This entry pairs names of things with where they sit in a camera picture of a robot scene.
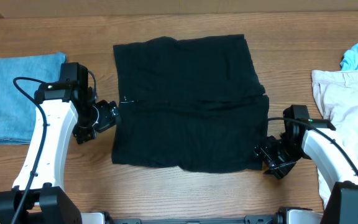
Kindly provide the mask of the black shorts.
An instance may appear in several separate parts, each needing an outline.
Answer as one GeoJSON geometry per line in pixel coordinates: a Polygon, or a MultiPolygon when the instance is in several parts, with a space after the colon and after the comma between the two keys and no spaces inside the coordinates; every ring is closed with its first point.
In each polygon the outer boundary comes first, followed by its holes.
{"type": "Polygon", "coordinates": [[[119,113],[112,162],[190,172],[261,170],[269,98],[242,34],[113,47],[119,113]]]}

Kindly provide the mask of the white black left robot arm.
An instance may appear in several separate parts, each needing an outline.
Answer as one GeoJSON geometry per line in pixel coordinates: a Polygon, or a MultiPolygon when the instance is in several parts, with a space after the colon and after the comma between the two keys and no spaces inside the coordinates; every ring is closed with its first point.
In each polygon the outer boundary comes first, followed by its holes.
{"type": "Polygon", "coordinates": [[[0,223],[111,223],[108,212],[82,213],[64,191],[70,138],[96,138],[122,119],[114,101],[97,100],[93,73],[77,62],[63,63],[57,82],[40,82],[30,98],[36,106],[29,150],[12,189],[0,192],[0,223]]]}

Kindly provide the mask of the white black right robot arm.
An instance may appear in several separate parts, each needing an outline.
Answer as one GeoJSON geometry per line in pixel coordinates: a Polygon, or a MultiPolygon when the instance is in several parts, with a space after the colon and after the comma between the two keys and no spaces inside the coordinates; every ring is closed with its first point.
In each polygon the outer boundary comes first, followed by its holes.
{"type": "Polygon", "coordinates": [[[301,158],[312,160],[331,195],[323,213],[301,207],[281,207],[273,215],[258,217],[261,223],[358,223],[358,163],[345,151],[334,125],[312,119],[305,105],[283,111],[285,131],[269,136],[254,154],[267,165],[266,174],[284,178],[301,158]]]}

